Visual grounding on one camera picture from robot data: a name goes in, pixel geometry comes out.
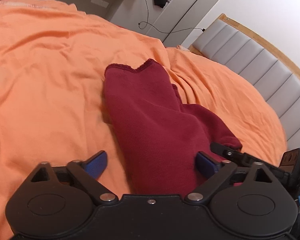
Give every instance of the orange blanket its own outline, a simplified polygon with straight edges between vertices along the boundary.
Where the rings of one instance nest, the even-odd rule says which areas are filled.
[[[153,58],[183,103],[217,114],[243,151],[279,164],[286,139],[260,94],[228,68],[53,0],[0,2],[0,240],[12,236],[7,200],[41,161],[65,165],[108,152],[100,182],[130,191],[102,94],[111,63],[137,68]]]

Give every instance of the upholstered headboard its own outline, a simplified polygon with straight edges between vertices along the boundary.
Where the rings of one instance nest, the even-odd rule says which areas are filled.
[[[290,59],[225,14],[189,49],[226,65],[249,81],[280,118],[288,150],[300,147],[300,69]]]

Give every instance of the metal screw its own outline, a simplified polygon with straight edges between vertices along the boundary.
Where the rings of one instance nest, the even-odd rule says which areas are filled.
[[[112,193],[103,193],[102,195],[100,195],[100,199],[102,201],[113,201],[115,200],[115,194]]]
[[[188,199],[190,199],[192,201],[199,201],[199,200],[203,199],[203,196],[200,193],[190,193],[188,195]]]
[[[154,199],[149,199],[147,202],[148,202],[149,204],[151,204],[151,205],[157,203]]]

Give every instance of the red cloth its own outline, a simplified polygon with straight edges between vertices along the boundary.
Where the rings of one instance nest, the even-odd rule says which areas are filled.
[[[204,180],[194,160],[203,151],[217,160],[210,143],[242,147],[223,121],[196,104],[182,104],[177,87],[153,59],[138,69],[106,68],[106,105],[138,194],[185,195]]]

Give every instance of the black cable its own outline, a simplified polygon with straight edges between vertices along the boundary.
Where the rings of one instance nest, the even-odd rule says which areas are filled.
[[[146,28],[147,27],[147,25],[149,24],[149,25],[151,25],[153,28],[155,28],[159,33],[165,33],[165,32],[161,32],[161,31],[159,31],[155,26],[153,26],[151,23],[149,23],[149,22],[145,22],[145,21],[142,21],[142,22],[139,22],[139,25],[140,25],[140,23],[146,23],[146,26],[144,27],[144,28]],[[174,31],[174,32],[169,32],[169,33],[165,33],[165,34],[171,34],[171,33],[177,33],[177,32],[181,32],[181,31],[186,31],[186,30],[191,30],[191,29],[198,29],[198,30],[202,30],[202,29],[200,29],[200,28],[187,28],[187,29],[183,29],[183,30],[179,30],[179,31]]]
[[[174,31],[174,32],[171,31],[171,32],[168,32],[168,33],[159,31],[155,26],[153,26],[151,23],[149,23],[149,7],[148,7],[147,0],[145,0],[145,1],[146,1],[146,6],[147,6],[147,21],[146,21],[146,22],[145,22],[145,21],[141,21],[141,22],[138,23],[139,29],[140,29],[140,30],[144,30],[144,29],[148,26],[148,24],[149,24],[149,25],[151,25],[153,28],[155,28],[158,32],[164,33],[164,34],[177,33],[177,32],[186,31],[186,30],[192,30],[192,29],[202,30],[202,31],[204,32],[204,29],[200,29],[200,28],[187,28],[187,29],[183,29],[183,30],[179,30],[179,31]],[[144,26],[143,28],[141,28],[141,27],[140,27],[140,24],[141,24],[141,23],[145,23],[146,26]]]
[[[190,8],[185,12],[185,14],[181,17],[181,19],[178,20],[178,22],[177,22],[176,25],[172,28],[172,30],[179,24],[179,22],[183,19],[183,17],[186,16],[186,14],[188,13],[188,11],[190,11],[190,9],[192,8],[192,6],[194,6],[194,4],[195,4],[197,1],[198,1],[198,0],[195,0],[195,2],[194,2],[194,3],[190,6]],[[170,35],[170,33],[167,35],[167,37],[164,38],[163,42],[166,41],[166,39],[169,37],[169,35]]]
[[[139,22],[139,29],[141,29],[141,30],[144,30],[148,26],[148,24],[150,24],[150,23],[148,23],[148,21],[149,21],[149,8],[148,8],[147,0],[146,0],[146,6],[147,6],[147,11],[148,11],[147,21],[145,22],[146,26],[144,26],[143,28],[140,28],[140,23],[142,23],[142,22]]]

